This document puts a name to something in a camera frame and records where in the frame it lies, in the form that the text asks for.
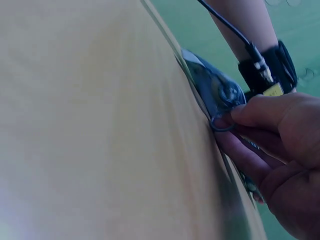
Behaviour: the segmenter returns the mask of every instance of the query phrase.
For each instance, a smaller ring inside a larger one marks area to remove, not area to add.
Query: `cable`
[[[227,26],[235,35],[237,35],[245,45],[249,46],[249,40],[233,26],[230,22],[228,22],[223,16],[221,16],[216,10],[214,10],[211,6],[209,6],[204,0],[197,0],[202,6],[204,6],[212,15],[214,15],[220,22],[222,22],[225,26]]]
[[[271,75],[270,69],[266,64],[264,57],[258,51],[256,46],[250,42],[235,26],[228,22],[223,16],[221,16],[216,10],[209,6],[204,0],[197,0],[202,6],[204,6],[212,15],[214,15],[219,21],[221,21],[226,27],[228,27],[238,38],[243,41],[245,49],[250,55],[255,69],[261,75],[261,77],[267,81],[267,83],[273,83],[274,79]]]

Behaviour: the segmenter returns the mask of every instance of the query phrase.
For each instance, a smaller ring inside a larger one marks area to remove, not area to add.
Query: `yellow label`
[[[272,87],[263,92],[263,95],[270,97],[281,96],[283,94],[284,91],[282,90],[280,83],[273,85]]]

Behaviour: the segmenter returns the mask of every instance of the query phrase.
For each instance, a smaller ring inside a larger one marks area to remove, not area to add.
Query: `beige fabric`
[[[1,239],[263,239],[141,2],[6,1],[0,52]]]

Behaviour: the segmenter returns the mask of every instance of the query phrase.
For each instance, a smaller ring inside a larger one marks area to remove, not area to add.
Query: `hand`
[[[290,234],[320,239],[320,99],[255,96],[226,119],[237,126],[215,134],[221,149],[251,177]]]

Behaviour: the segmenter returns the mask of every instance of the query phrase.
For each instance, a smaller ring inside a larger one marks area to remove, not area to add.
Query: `forearm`
[[[224,18],[252,41],[260,52],[278,44],[263,0],[206,0]],[[220,32],[239,61],[249,58],[243,42],[212,16]]]

